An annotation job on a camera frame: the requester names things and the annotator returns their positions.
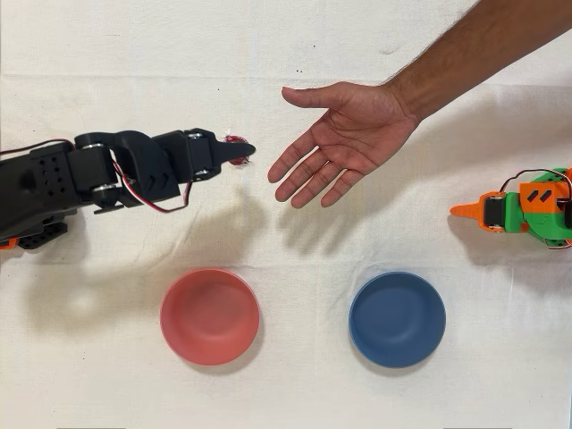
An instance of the red bowl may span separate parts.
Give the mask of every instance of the red bowl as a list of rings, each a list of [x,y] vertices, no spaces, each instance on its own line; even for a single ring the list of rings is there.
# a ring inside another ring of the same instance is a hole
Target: red bowl
[[[258,330],[258,304],[238,276],[217,268],[190,271],[164,294],[161,331],[181,358],[220,365],[240,356]]]

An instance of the wrist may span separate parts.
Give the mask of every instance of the wrist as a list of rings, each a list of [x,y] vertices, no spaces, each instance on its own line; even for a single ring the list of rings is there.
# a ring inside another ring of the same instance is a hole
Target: wrist
[[[417,123],[442,107],[437,104],[438,97],[433,90],[416,78],[410,78],[406,71],[401,71],[383,86],[397,99],[403,113],[412,117]]]

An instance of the bowl rim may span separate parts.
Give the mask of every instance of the bowl rim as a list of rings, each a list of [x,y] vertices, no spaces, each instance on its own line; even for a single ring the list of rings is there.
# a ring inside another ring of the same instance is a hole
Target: bowl rim
[[[247,289],[247,291],[249,292],[249,294],[252,296],[252,298],[255,301],[256,304],[256,309],[257,309],[257,329],[255,330],[255,334],[254,337],[252,337],[252,341],[248,344],[248,346],[246,348],[244,348],[244,350],[242,350],[242,352],[237,355],[236,357],[233,357],[231,360],[227,360],[225,362],[221,362],[221,363],[217,363],[217,364],[199,364],[197,362],[193,362],[192,360],[187,359],[186,357],[182,356],[177,350],[175,350],[173,348],[173,346],[171,345],[171,343],[167,340],[166,335],[164,334],[164,328],[163,328],[163,309],[164,309],[164,302],[167,299],[167,296],[169,296],[169,294],[176,289],[177,287],[179,287],[179,285],[181,284],[181,281],[183,279],[185,279],[188,276],[191,276],[192,274],[196,274],[196,273],[203,273],[203,272],[216,272],[216,273],[223,273],[223,274],[228,274],[231,277],[234,277],[235,279],[237,279],[240,283],[242,283],[242,285],[244,285]],[[258,298],[257,295],[254,293],[254,291],[252,290],[252,288],[244,281],[242,280],[242,278],[240,278],[237,274],[226,270],[224,268],[217,268],[217,267],[202,267],[202,268],[193,268],[192,270],[189,270],[181,275],[179,275],[179,277],[177,277],[174,281],[172,281],[172,283],[169,285],[169,287],[165,290],[163,297],[161,298],[161,304],[159,305],[159,328],[161,330],[161,334],[163,336],[163,340],[164,342],[167,343],[167,346],[169,346],[169,349],[171,349],[171,351],[177,355],[179,358],[183,359],[185,362],[190,362],[193,365],[200,365],[200,366],[218,366],[218,365],[224,365],[224,364],[228,364],[229,362],[232,362],[235,359],[238,359],[240,356],[242,356],[252,345],[252,343],[254,342],[255,338],[258,335],[258,330],[260,329],[260,305],[258,304]]]
[[[356,302],[358,301],[359,296],[362,294],[362,292],[368,287],[370,286],[373,282],[375,282],[376,280],[382,278],[382,277],[387,277],[390,275],[395,275],[395,274],[405,274],[411,277],[416,277],[418,280],[421,280],[423,283],[425,283],[426,285],[428,285],[430,287],[430,290],[433,290],[433,292],[435,293],[435,295],[437,296],[437,298],[439,298],[439,302],[441,302],[441,308],[443,310],[443,329],[441,332],[441,337],[439,338],[439,340],[437,341],[435,347],[429,352],[427,353],[426,356],[424,356],[422,359],[419,359],[417,362],[414,362],[412,364],[409,365],[405,365],[405,366],[387,366],[384,364],[381,364],[380,362],[376,362],[374,360],[372,360],[369,356],[366,355],[366,353],[364,353],[362,351],[362,349],[358,346],[357,342],[356,342],[356,338],[354,336],[354,324],[352,323],[352,315],[354,312],[354,307],[356,305]],[[438,348],[439,345],[442,342],[443,337],[445,336],[445,331],[447,329],[447,309],[445,308],[445,304],[443,303],[443,299],[441,298],[441,295],[439,293],[439,291],[437,289],[434,288],[434,286],[428,282],[426,279],[424,279],[423,277],[421,277],[420,275],[414,274],[414,273],[408,273],[407,271],[389,271],[387,273],[381,273],[381,274],[377,274],[375,277],[369,279],[361,288],[359,288],[359,290],[357,291],[356,295],[354,296],[353,300],[351,301],[351,306],[349,307],[349,313],[348,313],[348,330],[349,330],[349,337],[351,338],[351,342],[353,343],[354,347],[357,349],[357,351],[359,351],[359,353],[361,353],[361,355],[366,358],[368,361],[378,365],[378,366],[382,366],[384,368],[390,368],[390,369],[403,369],[403,368],[409,368],[411,366],[415,366],[423,361],[425,361],[427,358],[429,358]]]

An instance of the forearm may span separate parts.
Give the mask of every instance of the forearm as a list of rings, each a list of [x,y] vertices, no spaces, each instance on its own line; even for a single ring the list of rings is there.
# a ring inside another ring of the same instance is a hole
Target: forearm
[[[387,87],[421,121],[571,28],[572,0],[481,0]]]

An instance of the human hand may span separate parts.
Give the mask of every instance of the human hand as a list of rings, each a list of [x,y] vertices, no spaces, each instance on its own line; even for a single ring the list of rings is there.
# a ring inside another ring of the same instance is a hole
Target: human hand
[[[341,176],[322,198],[328,207],[352,186],[385,163],[403,146],[419,120],[388,86],[340,82],[311,89],[283,88],[282,96],[298,107],[328,108],[324,116],[286,148],[268,172],[272,183],[309,154],[276,190],[276,199],[300,208]]]

